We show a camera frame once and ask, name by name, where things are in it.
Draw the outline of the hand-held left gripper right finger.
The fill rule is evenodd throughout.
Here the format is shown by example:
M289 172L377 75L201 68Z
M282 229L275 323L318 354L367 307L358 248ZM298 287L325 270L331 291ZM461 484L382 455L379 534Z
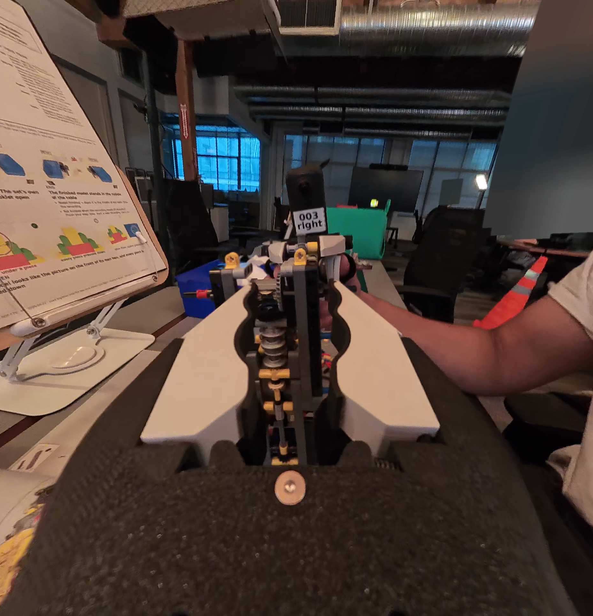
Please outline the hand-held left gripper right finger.
M331 395L351 440L416 442L440 424L399 331L343 283L331 286Z

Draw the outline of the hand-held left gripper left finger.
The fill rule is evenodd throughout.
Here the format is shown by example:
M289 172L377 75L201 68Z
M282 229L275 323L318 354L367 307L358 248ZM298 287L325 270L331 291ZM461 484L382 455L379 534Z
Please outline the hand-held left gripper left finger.
M144 443L188 442L212 447L240 438L237 409L248 388L248 369L236 333L248 312L246 283L183 336L183 343L142 430Z

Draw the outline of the yellow black brick car model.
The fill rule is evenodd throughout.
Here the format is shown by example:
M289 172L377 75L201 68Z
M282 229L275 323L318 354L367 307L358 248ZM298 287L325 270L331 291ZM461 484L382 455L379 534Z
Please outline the yellow black brick car model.
M322 267L308 262L282 265L279 279L239 286L251 271L251 264L240 267L238 254L227 254L224 267L209 272L211 289L195 292L213 299L217 309L252 284L248 316L235 338L248 388L237 409L240 438L232 444L247 466L334 463L346 436L335 423L339 402L331 378L323 393L319 301L335 281L324 281Z

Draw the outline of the person's right forearm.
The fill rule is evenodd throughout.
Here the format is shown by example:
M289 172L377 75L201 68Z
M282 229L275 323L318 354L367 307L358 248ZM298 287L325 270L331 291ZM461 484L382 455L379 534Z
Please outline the person's right forearm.
M429 320L363 291L356 296L470 394L506 396L593 370L593 340L548 296L489 330Z

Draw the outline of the person's right hand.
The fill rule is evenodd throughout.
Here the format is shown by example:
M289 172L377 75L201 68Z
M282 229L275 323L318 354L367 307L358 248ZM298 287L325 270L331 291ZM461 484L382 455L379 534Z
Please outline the person's right hand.
M357 269L354 258L347 254L342 255L339 264L339 281L351 290L354 295L365 301L369 299L369 295L366 290L361 288L361 279L357 275L359 273L361 272ZM333 317L329 309L329 295L320 300L319 306L321 330L331 332Z

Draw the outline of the crumpled white paper bags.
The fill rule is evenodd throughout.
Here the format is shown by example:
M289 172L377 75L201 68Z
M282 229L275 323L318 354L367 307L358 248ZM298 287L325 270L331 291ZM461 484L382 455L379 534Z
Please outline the crumpled white paper bags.
M252 254L246 261L243 259L240 260L241 268L246 269L247 264L252 265L252 271L246 276L245 279L237 281L239 286L242 286L246 280L262 280L267 278L274 279L275 264L270 260L268 255Z

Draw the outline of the green plastic bin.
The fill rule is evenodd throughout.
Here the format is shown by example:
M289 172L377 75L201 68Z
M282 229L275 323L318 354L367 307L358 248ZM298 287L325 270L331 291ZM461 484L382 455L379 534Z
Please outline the green plastic bin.
M391 200L385 207L335 206L326 209L330 234L352 236L353 251L360 258L380 260L386 245Z

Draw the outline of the large black screen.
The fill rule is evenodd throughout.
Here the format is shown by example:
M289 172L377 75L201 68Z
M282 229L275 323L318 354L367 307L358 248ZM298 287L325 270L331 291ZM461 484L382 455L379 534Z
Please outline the large black screen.
M347 205L412 214L417 205L424 172L397 171L355 166L349 187Z

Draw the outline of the blue plastic bin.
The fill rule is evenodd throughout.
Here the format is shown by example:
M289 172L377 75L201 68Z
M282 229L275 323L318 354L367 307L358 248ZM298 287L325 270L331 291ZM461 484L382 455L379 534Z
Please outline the blue plastic bin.
M183 301L185 314L188 317L204 319L215 310L213 299L198 298L195 292L211 289L209 272L223 267L224 263L216 259L203 266L176 275L175 280Z

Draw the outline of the orange traffic cone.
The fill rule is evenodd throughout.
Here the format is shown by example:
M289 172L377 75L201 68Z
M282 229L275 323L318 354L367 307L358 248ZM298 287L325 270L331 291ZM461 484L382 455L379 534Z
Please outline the orange traffic cone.
M486 330L498 328L521 313L527 305L547 261L547 256L539 257L486 316L473 322L473 327Z

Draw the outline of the printed instruction sheet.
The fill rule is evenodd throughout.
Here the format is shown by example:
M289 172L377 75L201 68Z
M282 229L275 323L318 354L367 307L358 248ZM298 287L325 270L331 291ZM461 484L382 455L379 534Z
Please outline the printed instruction sheet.
M0 1L0 329L165 268L26 11Z

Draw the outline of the open instruction booklet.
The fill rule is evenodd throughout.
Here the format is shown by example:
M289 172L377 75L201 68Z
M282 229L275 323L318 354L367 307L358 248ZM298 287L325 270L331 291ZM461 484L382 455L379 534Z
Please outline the open instruction booklet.
M20 570L56 478L38 472L59 445L38 443L8 469L0 469L0 605Z

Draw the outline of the wooden post red sign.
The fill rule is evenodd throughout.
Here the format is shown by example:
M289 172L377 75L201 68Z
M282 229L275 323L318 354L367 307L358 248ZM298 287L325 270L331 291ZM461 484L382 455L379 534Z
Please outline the wooden post red sign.
M197 182L199 170L193 96L193 46L191 42L182 39L177 39L175 81L184 178L185 181Z

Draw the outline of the metal ventilation duct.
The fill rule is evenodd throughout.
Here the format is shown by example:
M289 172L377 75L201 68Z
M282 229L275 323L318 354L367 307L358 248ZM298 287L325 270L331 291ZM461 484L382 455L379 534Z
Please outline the metal ventilation duct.
M403 1L341 14L339 51L399 57L522 57L540 1Z

